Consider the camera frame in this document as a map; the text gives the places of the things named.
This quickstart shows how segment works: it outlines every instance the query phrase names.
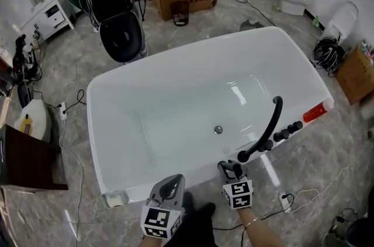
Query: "black knob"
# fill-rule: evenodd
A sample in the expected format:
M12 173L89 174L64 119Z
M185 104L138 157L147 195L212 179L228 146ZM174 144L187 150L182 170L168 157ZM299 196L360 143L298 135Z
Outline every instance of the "black knob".
M274 134L274 141L279 142L280 140L288 139L288 137L290 137L290 132L288 132L288 130L284 129L284 130Z
M271 151L271 149L273 148L273 145L274 145L273 141L268 140L267 142L265 142L265 144L262 147L260 147L258 149L258 151L261 151L261 152L263 152L263 151Z
M287 128L288 132L290 134L293 134L294 132L297 132L303 128L303 123L301 121L297 121L293 124L290 124Z

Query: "shoe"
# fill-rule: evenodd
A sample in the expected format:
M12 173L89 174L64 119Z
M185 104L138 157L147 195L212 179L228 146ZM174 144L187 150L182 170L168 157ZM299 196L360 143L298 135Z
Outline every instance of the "shoe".
M199 211L204 215L211 217L216 212L216 205L214 203L207 203Z

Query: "power cord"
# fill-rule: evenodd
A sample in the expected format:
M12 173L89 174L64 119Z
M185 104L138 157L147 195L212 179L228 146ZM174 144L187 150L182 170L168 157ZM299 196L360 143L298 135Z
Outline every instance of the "power cord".
M344 52L338 45L339 41L340 36L337 39L325 37L317 40L313 50L314 59L310 60L315 68L324 68L330 78L335 77L338 65L344 58Z
M267 219L267 218L269 218L269 217L271 217L271 216L277 215L277 214L279 214L279 213L283 213L284 211L286 211L286 210L288 210L289 208L291 208L292 204L293 204L294 201L295 201L295 196L294 196L293 194L289 193L289 194L285 194L285 195L283 195L282 198L285 199L285 198L287 198L288 196L291 196L291 197L292 197L292 202L290 203L290 205L289 205L288 208L286 208L286 209L284 209L284 210L282 210L282 211L278 211L278 212L272 213L272 214L270 214L270 215L267 215L267 216L261 218L261 221L263 221L263 220L265 220L265 219ZM241 227L241 226L243 226L243 225L240 224L240 225L237 225L237 226L234 226L234 227L231 227L231 228L216 228L216 227L213 227L213 230L215 230L215 231L232 231L232 230L237 229L237 228L239 228L239 227ZM243 242L244 242L244 233L245 233L245 230L246 230L246 228L244 228L244 229L243 229L243 232L241 233L241 243L240 243L241 247L243 247Z
M52 107L52 108L54 108L54 109L61 108L61 106L62 106L61 104L58 104L57 106L53 106L53 105L51 105L51 104L46 103L46 101L44 101L44 99L43 99L43 93L42 93L41 91L36 91L36 90L34 90L33 88L32 88L32 91L33 91L33 92L38 92L38 93L40 93L40 94L41 94L41 100L42 100L46 105L48 105L48 106L50 106L50 107ZM82 102L82 99L83 99L83 97L84 97L84 94L85 94L85 91L84 91L83 89L80 89L80 90L77 92L77 102L74 103L73 105L67 107L66 110L63 111L63 113L65 114L65 113L67 112L67 110L69 110L70 108L74 107L74 106L77 105L77 104L87 105L85 102Z
M61 107L61 104L59 104L59 105L57 105L57 106L53 106L53 105L51 105L51 104L46 103L46 101L43 99L43 93L42 93L41 91L36 91L36 90L34 90L33 88L31 88L31 90L32 90L33 92L38 92L38 93L40 93L40 95L41 95L41 100L44 102L44 104L46 104L46 105L48 105L48 106L50 106L50 107L52 107L52 108L54 108L54 109L58 109L58 108Z
M63 148L63 146L61 145L61 140L62 138L65 136L65 130L66 130L66 120L65 120L65 124L64 124L64 131L63 131L63 134L61 135L59 141L58 141L58 144L60 146L60 148L68 153L68 154L71 154L79 163L80 167L81 167L81 186L80 186L80 191L79 191L79 201L78 201L78 205L77 205L77 227L75 228L75 247L78 246L78 240L79 240L79 237L78 237L78 225L79 225L79 206L81 205L81 200L82 200L82 186L83 186L83 166L82 166L82 163L81 161L78 159L78 157L71 151L67 151L65 148Z
M71 105L70 107L67 107L65 111L63 111L63 113L65 114L67 112L67 110L69 110L70 108L74 107L75 105L77 104L83 104L83 105L87 105L85 102L82 102L82 99L84 97L84 90L83 89L80 89L78 92L77 92L77 103Z
M332 183L340 176L340 174L344 171L344 170L346 170L346 169L349 169L350 171L352 171L352 168L351 168L351 165L352 165L352 163L354 163L355 161L357 161L357 159L362 155L362 153L363 153L363 150L359 153L359 155L355 158L355 159L353 159L346 167L344 167L344 168L340 168L340 167L338 167L337 169L339 170L339 172L338 172L338 174L335 176L335 177L333 177L334 176L334 173L335 173L335 171L331 174L331 181L330 181L330 183L325 187L325 189L320 193L317 189L309 189L309 190L301 190L300 192L298 192L298 194L295 196L295 199L297 199L297 197L299 196L299 194L300 193L303 193L303 192L310 192L310 191L315 191L316 193L317 193L317 195L315 195L308 203L306 203L306 204L303 204L303 205L301 205L300 207L298 207L297 209L295 209L295 210L293 210L293 211L291 211L291 212L288 212L288 214L291 214L291 213L295 213L296 211L298 211L298 210L300 210L301 208L303 208L303 207L306 207L306 206L308 206L314 199L316 199L317 197L318 197L318 199L320 199L320 197L321 197L321 195L324 193L324 192L326 192L327 190L327 194L326 194L326 196L325 196L325 198L328 196L328 193L329 193L329 191L330 191L330 188L331 188L331 185L332 185Z
M268 19L258 8L254 7L252 4L250 4L250 2L248 0L235 0L239 3L247 3L249 4L251 7L253 7L254 9L256 9L266 20L268 20L271 25L275 26L276 27L276 24L274 24L270 19Z
M144 11L141 10L140 0L138 0L139 10L141 14L141 21L144 22L144 16L146 15L147 0L144 0Z

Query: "white bathtub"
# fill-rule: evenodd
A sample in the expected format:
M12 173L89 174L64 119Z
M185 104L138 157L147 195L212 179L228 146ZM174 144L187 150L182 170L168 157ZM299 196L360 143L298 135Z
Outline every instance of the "white bathtub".
M169 175L183 174L186 187L213 178L219 161L236 160L240 147L260 138L278 95L283 110L274 132L332 98L276 27L188 44L97 76L87 113L101 192L124 190L136 201Z

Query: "gray marble floor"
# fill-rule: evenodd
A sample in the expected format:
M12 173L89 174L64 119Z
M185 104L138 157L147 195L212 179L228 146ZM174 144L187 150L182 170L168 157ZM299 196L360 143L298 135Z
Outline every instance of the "gray marble floor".
M309 18L273 13L271 6L278 0L250 1L310 55L320 31L311 26ZM148 3L143 26L152 55L237 32L240 23L247 19L269 26L255 9L234 0L219 0L215 8L191 14L185 27L164 22ZM43 92L48 103L57 105L64 100L71 105L79 89L86 89L92 78L121 65L110 59L89 19L81 16L74 31L63 30L43 47L43 78L34 88ZM296 194L299 190L316 188L322 192L334 178L320 199L293 214L278 214L266 220L285 246L321 246L322 236L342 209L355 208L360 216L365 213L373 186L373 144L366 139L366 123L358 107L349 105L337 81L324 71L318 73L335 99L334 110L267 153L270 164L265 165L258 158L248 165L255 187L253 209L260 216L281 209L277 197L280 191ZM10 125L19 112L17 97L13 96L7 118ZM53 109L50 112L55 125L52 140L56 144L63 125L57 112ZM87 128L86 108L79 104L68 112L63 139L63 147L73 151L84 167L78 246L137 246L142 237L141 203L112 210L104 208L99 199ZM70 154L63 152L62 158L69 191L27 194L5 190L6 206L2 212L17 246L74 246L81 172ZM269 177L270 166L280 180L279 185L274 185ZM238 216L227 207L220 191L219 179L191 188L197 204L216 203L213 225L229 228L238 224ZM314 192L302 193L293 208L307 203L314 195ZM216 243L221 247L239 247L240 236L240 229L215 231Z

